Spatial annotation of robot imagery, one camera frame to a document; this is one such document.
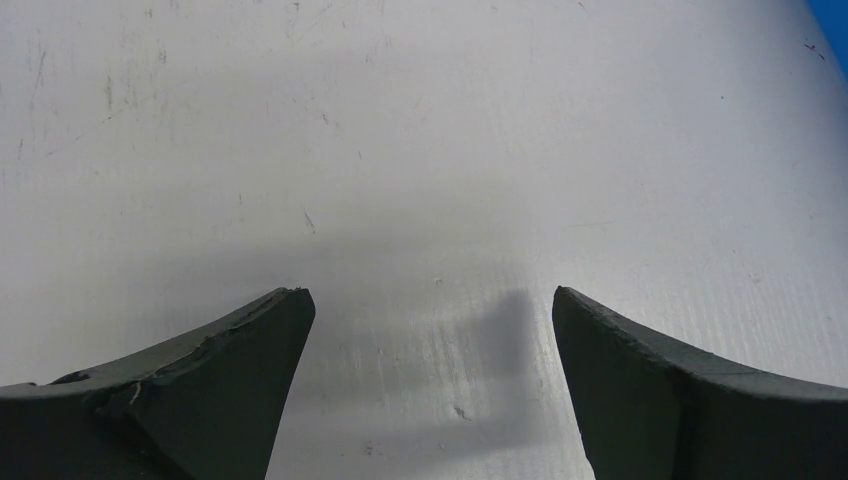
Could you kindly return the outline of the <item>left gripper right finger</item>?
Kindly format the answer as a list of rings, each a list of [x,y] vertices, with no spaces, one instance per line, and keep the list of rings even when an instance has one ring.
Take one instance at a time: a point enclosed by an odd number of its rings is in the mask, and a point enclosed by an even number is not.
[[[847,392],[652,330],[570,287],[552,308],[598,479],[843,479]]]

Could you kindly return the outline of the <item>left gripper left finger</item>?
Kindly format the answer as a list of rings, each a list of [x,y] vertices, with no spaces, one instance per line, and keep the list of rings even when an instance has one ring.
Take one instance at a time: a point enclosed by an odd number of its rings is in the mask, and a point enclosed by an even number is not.
[[[134,354],[1,390],[5,479],[262,479],[315,318],[278,288]]]

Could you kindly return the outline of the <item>blue plastic bin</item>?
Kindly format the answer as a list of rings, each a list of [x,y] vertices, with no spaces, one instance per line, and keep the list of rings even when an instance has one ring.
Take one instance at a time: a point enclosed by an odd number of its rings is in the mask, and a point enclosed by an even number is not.
[[[806,4],[828,42],[835,65],[847,78],[847,0],[807,0]]]

